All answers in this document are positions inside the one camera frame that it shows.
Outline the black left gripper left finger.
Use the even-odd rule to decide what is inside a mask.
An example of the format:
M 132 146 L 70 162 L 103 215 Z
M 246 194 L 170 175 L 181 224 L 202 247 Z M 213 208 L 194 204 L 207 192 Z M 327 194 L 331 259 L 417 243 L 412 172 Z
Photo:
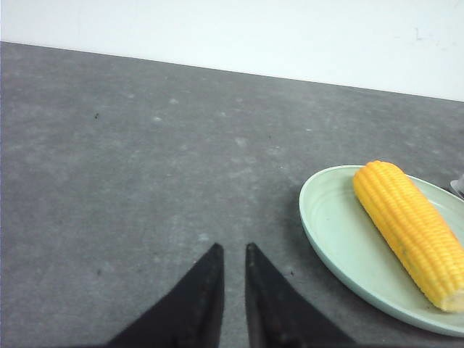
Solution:
M 163 298 L 107 346 L 218 347 L 224 304 L 224 250 L 215 243 Z

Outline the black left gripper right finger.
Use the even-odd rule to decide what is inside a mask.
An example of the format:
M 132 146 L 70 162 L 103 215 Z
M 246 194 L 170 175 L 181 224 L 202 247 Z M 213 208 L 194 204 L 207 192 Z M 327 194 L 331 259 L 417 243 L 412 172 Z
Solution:
M 312 306 L 255 244 L 246 246 L 250 347 L 352 347 L 354 339 Z

